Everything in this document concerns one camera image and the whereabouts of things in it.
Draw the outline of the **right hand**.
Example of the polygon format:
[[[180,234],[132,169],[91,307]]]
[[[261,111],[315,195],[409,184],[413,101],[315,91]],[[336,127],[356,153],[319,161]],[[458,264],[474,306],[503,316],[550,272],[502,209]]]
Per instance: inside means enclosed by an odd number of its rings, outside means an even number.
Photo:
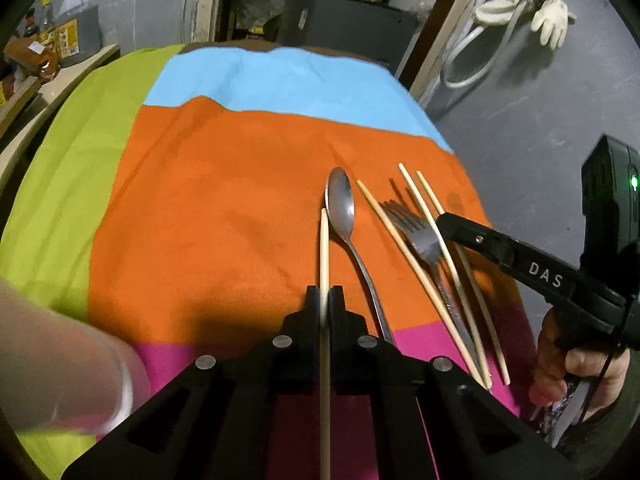
[[[581,348],[564,351],[558,346],[561,334],[554,310],[550,309],[544,316],[538,336],[537,364],[528,392],[530,402],[540,408],[548,408],[566,397],[567,375],[580,378],[598,377],[608,357],[604,353]],[[593,395],[585,418],[608,408],[617,400],[623,391],[629,364],[629,350],[612,359]]]

